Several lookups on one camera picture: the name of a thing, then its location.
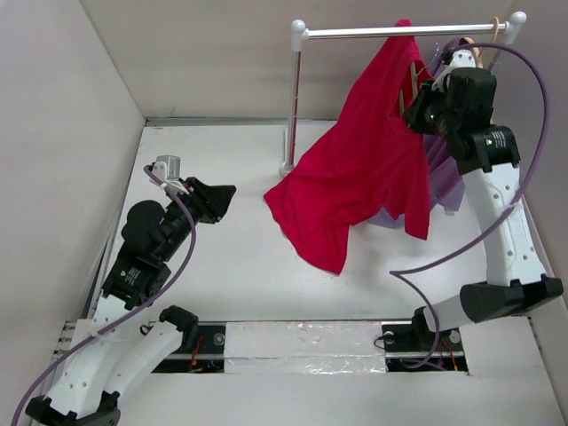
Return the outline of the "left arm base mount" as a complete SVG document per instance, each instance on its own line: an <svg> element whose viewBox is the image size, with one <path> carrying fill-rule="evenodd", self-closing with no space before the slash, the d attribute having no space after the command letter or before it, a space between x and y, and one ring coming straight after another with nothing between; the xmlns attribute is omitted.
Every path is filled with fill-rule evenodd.
<svg viewBox="0 0 568 426"><path fill-rule="evenodd" d="M161 361L155 374L217 374L225 371L226 324L204 322L191 348L181 348Z"/></svg>

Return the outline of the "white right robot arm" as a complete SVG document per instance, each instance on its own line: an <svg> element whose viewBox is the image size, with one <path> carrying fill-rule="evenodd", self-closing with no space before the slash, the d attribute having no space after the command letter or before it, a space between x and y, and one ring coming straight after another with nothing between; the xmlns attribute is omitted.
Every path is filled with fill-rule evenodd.
<svg viewBox="0 0 568 426"><path fill-rule="evenodd" d="M458 67L426 82L404 114L411 130L445 139L485 233L485 280L416 312L409 334L421 349L438 343L442 330L524 314L564 292L546 274L516 197L520 154L512 130L492 122L496 85L485 69Z"/></svg>

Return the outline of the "red t-shirt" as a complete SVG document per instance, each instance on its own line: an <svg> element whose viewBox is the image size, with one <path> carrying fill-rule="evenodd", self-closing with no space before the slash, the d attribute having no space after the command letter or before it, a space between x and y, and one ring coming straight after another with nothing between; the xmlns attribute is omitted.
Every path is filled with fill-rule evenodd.
<svg viewBox="0 0 568 426"><path fill-rule="evenodd" d="M389 37L351 87L336 124L264 200L296 253L338 274L349 231L385 209L404 214L405 231L424 240L430 228L429 162L422 135L399 116L397 97L412 62L430 78L413 37Z"/></svg>

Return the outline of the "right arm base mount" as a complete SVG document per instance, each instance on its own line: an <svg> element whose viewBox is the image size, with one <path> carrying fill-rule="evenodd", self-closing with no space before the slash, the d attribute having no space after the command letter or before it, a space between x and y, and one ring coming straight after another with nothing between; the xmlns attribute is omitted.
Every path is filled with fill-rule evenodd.
<svg viewBox="0 0 568 426"><path fill-rule="evenodd" d="M435 333L426 325L423 308L415 311L411 319L386 320L374 339L374 346L382 350L388 372L469 371L462 335L458 328L441 331L436 349L430 353Z"/></svg>

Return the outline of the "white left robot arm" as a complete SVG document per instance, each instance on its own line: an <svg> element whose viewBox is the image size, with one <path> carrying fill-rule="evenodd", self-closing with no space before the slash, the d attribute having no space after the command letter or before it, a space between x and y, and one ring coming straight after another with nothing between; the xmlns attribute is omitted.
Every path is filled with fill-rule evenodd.
<svg viewBox="0 0 568 426"><path fill-rule="evenodd" d="M195 243L199 223L213 225L226 214L236 188L205 185L195 177L162 182L170 198L136 203L121 230L122 246L102 286L84 339L49 370L64 369L50 389L26 397L25 413L42 425L116 425L121 402L175 351L199 342L198 317L176 305L157 320L148 308L180 277L169 260L185 241Z"/></svg>

